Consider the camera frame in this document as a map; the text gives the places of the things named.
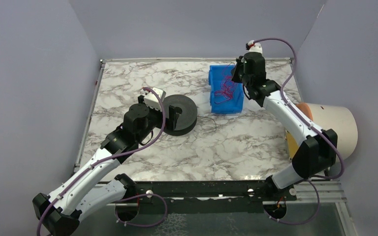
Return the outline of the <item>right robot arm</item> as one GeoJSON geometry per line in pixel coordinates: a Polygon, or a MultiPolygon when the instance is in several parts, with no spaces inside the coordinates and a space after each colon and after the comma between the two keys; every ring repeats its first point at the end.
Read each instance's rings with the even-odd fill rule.
{"type": "Polygon", "coordinates": [[[291,164],[266,178],[265,189],[270,195],[335,164],[337,133],[315,124],[294,106],[277,82],[266,78],[261,53],[248,52],[238,57],[231,74],[233,82],[245,87],[248,99],[273,114],[298,145],[291,164]]]}

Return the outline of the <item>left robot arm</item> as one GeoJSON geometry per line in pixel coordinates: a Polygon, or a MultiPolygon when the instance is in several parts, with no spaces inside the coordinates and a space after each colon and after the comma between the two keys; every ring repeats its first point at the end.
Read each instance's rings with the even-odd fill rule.
{"type": "Polygon", "coordinates": [[[153,93],[139,96],[85,166],[49,194],[39,193],[33,198],[38,236],[42,227],[52,236],[70,236],[81,221],[102,206],[139,197],[135,182],[126,174],[120,174],[101,190],[95,185],[131,155],[153,145],[163,132],[176,130],[183,110],[170,104],[170,99],[153,93]]]}

